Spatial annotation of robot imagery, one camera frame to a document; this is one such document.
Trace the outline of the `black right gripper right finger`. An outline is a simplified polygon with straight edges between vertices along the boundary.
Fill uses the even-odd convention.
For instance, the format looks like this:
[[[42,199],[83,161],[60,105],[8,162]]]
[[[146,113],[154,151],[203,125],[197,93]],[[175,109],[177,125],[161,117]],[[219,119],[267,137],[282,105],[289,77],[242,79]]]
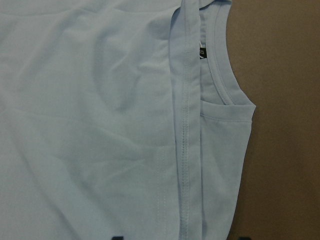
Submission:
[[[250,237],[242,236],[242,237],[239,237],[238,240],[250,240]]]

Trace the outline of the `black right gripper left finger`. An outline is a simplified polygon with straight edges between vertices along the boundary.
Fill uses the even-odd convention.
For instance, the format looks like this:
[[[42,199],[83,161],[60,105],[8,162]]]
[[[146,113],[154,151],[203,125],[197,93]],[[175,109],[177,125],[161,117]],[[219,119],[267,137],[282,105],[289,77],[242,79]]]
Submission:
[[[123,240],[123,236],[113,236],[111,240]]]

